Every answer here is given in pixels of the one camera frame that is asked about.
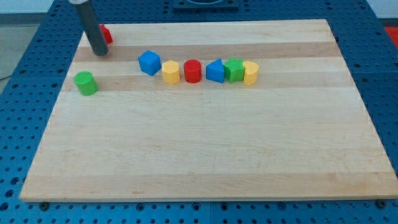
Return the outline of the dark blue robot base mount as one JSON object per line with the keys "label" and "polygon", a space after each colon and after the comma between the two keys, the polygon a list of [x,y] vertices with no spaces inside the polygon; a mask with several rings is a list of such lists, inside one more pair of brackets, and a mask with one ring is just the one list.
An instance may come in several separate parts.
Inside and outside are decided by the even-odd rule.
{"label": "dark blue robot base mount", "polygon": [[173,0],[174,10],[238,9],[239,0]]}

